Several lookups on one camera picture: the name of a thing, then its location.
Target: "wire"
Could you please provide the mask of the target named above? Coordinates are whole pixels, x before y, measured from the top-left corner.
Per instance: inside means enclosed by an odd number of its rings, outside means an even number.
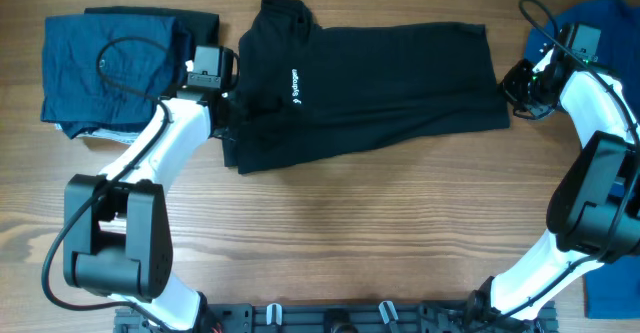
[[[117,88],[117,89],[120,89],[120,90],[125,91],[125,92],[127,92],[129,94],[133,94],[133,95],[142,97],[142,98],[144,98],[146,100],[149,100],[149,101],[155,103],[156,105],[160,106],[160,108],[164,112],[164,118],[162,120],[162,125],[160,126],[160,128],[158,129],[156,134],[151,138],[151,140],[122,169],[122,171],[120,173],[118,173],[115,177],[113,177],[110,181],[105,183],[102,187],[100,187],[65,222],[64,226],[62,227],[62,230],[60,230],[60,232],[58,233],[56,238],[53,240],[53,243],[51,244],[51,247],[49,248],[49,251],[47,252],[47,255],[46,255],[45,259],[44,259],[44,263],[42,265],[42,275],[41,275],[42,290],[44,292],[44,295],[47,297],[47,299],[49,299],[49,301],[51,301],[51,303],[57,305],[60,308],[64,308],[64,309],[68,309],[68,310],[72,310],[72,311],[92,311],[92,310],[114,308],[114,307],[128,307],[128,308],[131,308],[131,309],[137,311],[138,313],[140,313],[142,316],[144,316],[148,320],[150,320],[150,321],[154,322],[155,324],[157,324],[159,327],[161,327],[162,331],[173,332],[173,330],[170,329],[169,327],[167,327],[161,320],[157,319],[151,313],[147,312],[142,307],[140,307],[139,305],[137,305],[137,304],[135,304],[133,302],[109,302],[109,303],[93,304],[93,305],[75,305],[75,304],[70,304],[70,303],[64,302],[64,301],[60,300],[58,297],[56,297],[55,294],[53,294],[53,292],[51,291],[51,286],[50,286],[50,282],[49,282],[49,272],[51,270],[51,263],[53,262],[53,257],[55,256],[56,251],[60,247],[60,244],[62,243],[62,241],[64,240],[66,235],[69,233],[71,228],[73,228],[73,225],[80,219],[80,217],[82,217],[82,215],[86,212],[87,209],[89,209],[89,207],[91,207],[92,205],[97,203],[98,200],[109,191],[109,189],[111,189],[120,179],[122,179],[124,176],[126,176],[129,172],[131,172],[136,167],[136,165],[142,160],[142,158],[144,158],[144,156],[151,150],[151,148],[153,148],[155,143],[160,139],[160,137],[162,136],[162,134],[166,130],[167,126],[171,122],[171,115],[170,115],[169,109],[167,108],[167,106],[159,98],[150,96],[150,95],[148,95],[148,94],[146,94],[146,93],[144,93],[142,91],[139,91],[137,89],[128,87],[128,86],[126,86],[124,84],[117,83],[117,82],[115,82],[114,80],[112,80],[111,78],[109,78],[107,75],[105,75],[102,72],[101,67],[100,67],[100,61],[102,60],[102,56],[104,55],[104,53],[110,47],[112,47],[112,46],[114,46],[114,45],[116,45],[116,44],[118,44],[120,42],[124,42],[124,41],[140,41],[140,42],[144,42],[144,43],[150,44],[151,46],[153,46],[153,47],[155,47],[155,48],[157,48],[157,49],[169,54],[169,50],[167,48],[165,48],[160,43],[155,42],[155,41],[153,41],[151,39],[147,39],[147,38],[144,38],[144,37],[122,37],[122,38],[118,38],[118,39],[114,39],[114,40],[110,41],[109,43],[107,43],[100,50],[100,53],[98,53],[98,57],[96,58],[96,72],[97,72],[98,76],[100,77],[100,79],[102,79],[109,86]]]
[[[536,22],[535,20],[533,20],[533,18],[531,18],[529,13],[524,8],[524,3],[526,3],[526,2],[530,2],[530,3],[533,3],[533,4],[537,5],[540,9],[542,9],[545,13],[547,13],[547,15],[551,19],[552,18],[551,17],[551,13],[547,9],[547,7],[545,7],[545,5],[542,4],[538,0],[520,0],[518,2],[518,8],[520,8],[520,12],[524,16],[524,18],[527,21],[529,21],[529,23],[531,23],[531,25],[534,28],[536,28],[538,31],[540,31],[540,33],[542,33],[545,37],[547,37],[549,40],[551,40],[551,42],[553,42],[555,44],[555,48],[558,48],[561,51],[563,51],[568,57],[572,58],[581,68],[583,68],[585,71],[589,72],[589,74],[591,74],[591,76],[598,83],[600,83],[600,85],[602,85],[605,88],[607,93],[611,96],[611,98],[614,100],[614,102],[616,102],[616,105],[622,111],[624,119],[625,119],[625,121],[627,123],[627,127],[629,129],[629,132],[631,133],[631,136],[633,138],[635,149],[637,151],[638,148],[640,147],[640,138],[638,138],[638,132],[636,130],[636,122],[634,122],[633,119],[631,118],[631,114],[630,114],[629,110],[627,109],[626,105],[624,104],[624,102],[622,101],[622,99],[613,90],[613,88],[609,84],[607,84],[607,82],[605,82],[605,80],[602,79],[602,77],[600,77],[600,75],[595,70],[593,70],[586,63],[584,63],[582,61],[582,59],[578,58],[575,54],[573,54],[573,52],[571,52],[571,50],[569,48],[565,47],[560,42],[558,42],[558,40],[556,40],[555,37],[552,37],[551,34],[549,34],[547,31],[545,31],[544,28],[540,24],[538,24],[538,22]],[[555,23],[555,20],[551,19],[551,21],[554,22],[554,27],[556,27],[556,29],[557,29],[557,24]],[[631,193],[632,193],[633,188],[635,187],[636,182],[638,180],[638,172],[639,172],[638,168],[639,167],[640,167],[640,155],[636,154],[636,159],[634,161],[634,166],[633,166],[633,174],[632,174],[631,179],[629,181],[628,187],[627,187],[627,189],[626,189],[626,191],[624,193],[624,196],[622,197],[622,200],[620,201],[620,205],[618,206],[618,210],[616,211],[616,214],[613,217],[613,221],[611,222],[611,225],[609,226],[609,230],[607,232],[607,238],[606,238],[605,244],[595,254],[593,254],[591,256],[583,257],[581,259],[578,259],[575,262],[570,263],[569,266],[567,267],[567,269],[565,269],[558,277],[556,277],[556,279],[554,279],[549,285],[547,285],[538,294],[536,294],[535,296],[530,298],[527,302],[522,303],[521,305],[519,305],[516,308],[508,311],[505,314],[499,315],[498,317],[496,317],[496,319],[494,319],[493,321],[491,321],[489,323],[486,323],[486,324],[484,324],[484,325],[482,325],[482,326],[480,326],[478,328],[475,328],[475,329],[467,331],[467,333],[481,332],[481,331],[483,331],[483,330],[485,330],[487,328],[495,326],[496,324],[498,324],[501,321],[504,321],[504,320],[508,319],[509,317],[511,317],[514,314],[524,310],[525,308],[531,307],[535,302],[537,302],[542,297],[544,297],[549,292],[551,292],[556,286],[558,286],[558,284],[560,284],[560,282],[562,282],[566,277],[568,277],[571,273],[573,273],[573,271],[575,271],[575,269],[578,268],[580,265],[582,265],[582,264],[584,264],[586,262],[601,260],[602,258],[604,258],[604,256],[608,253],[609,249],[611,248],[611,244],[613,242],[613,237],[616,234],[616,231],[618,230],[618,227],[619,227],[620,222],[622,220],[622,215],[626,210],[627,204],[629,203],[629,199],[631,198]]]

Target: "dark blue fabric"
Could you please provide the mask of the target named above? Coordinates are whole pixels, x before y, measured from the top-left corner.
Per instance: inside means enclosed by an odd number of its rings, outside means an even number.
[[[155,106],[106,85],[96,72],[98,53],[111,40],[145,37],[170,47],[170,54],[147,43],[125,41],[103,56],[102,71],[115,81],[160,96],[182,82],[191,34],[174,17],[87,14],[48,17],[42,50],[44,103],[41,120],[60,123],[73,138],[98,128],[140,131]]]
[[[640,8],[623,0],[592,0],[556,17],[558,25],[583,22],[602,30],[596,55],[598,63],[615,69],[622,80],[624,97],[638,116],[640,113]],[[551,24],[545,27],[553,32]],[[525,58],[542,59],[540,49],[550,42],[532,30]],[[624,257],[585,276],[588,318],[640,318],[640,258]]]

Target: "black garment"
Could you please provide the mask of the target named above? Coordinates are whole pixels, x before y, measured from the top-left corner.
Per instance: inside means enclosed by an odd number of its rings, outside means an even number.
[[[241,174],[509,127],[480,25],[322,29],[299,0],[262,0],[239,65]]]
[[[217,14],[186,11],[181,9],[156,8],[156,7],[98,7],[86,8],[85,14],[140,14],[161,17],[176,17],[193,37],[194,46],[191,56],[195,53],[195,46],[218,44],[219,19]]]

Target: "logo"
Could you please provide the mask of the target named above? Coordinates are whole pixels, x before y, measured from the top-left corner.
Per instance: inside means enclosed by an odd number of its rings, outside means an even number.
[[[291,93],[291,96],[293,97],[293,103],[295,104],[302,104],[302,101],[300,99],[298,99],[298,96],[300,95],[300,88],[298,87],[298,70],[297,69],[292,69],[291,70],[291,88],[293,89],[293,93]]]

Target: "wooden surface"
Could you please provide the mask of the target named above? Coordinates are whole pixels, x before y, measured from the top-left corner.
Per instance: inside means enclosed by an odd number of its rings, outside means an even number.
[[[498,79],[520,59],[529,31],[517,0],[304,1],[324,26],[485,23]],[[583,0],[542,1],[560,12]],[[236,49],[259,2],[0,0],[0,331],[112,327],[112,311],[63,311],[40,289],[65,184],[124,149],[70,141],[39,121],[44,18],[104,5],[216,12],[222,43]],[[214,303],[464,298],[537,240],[549,197],[579,151],[566,116],[512,122],[508,130],[414,139],[249,176],[224,168],[212,140],[168,194],[175,271]],[[65,286],[60,261],[55,291],[99,301]],[[640,330],[637,321],[586,320],[581,280],[557,305],[562,332]]]

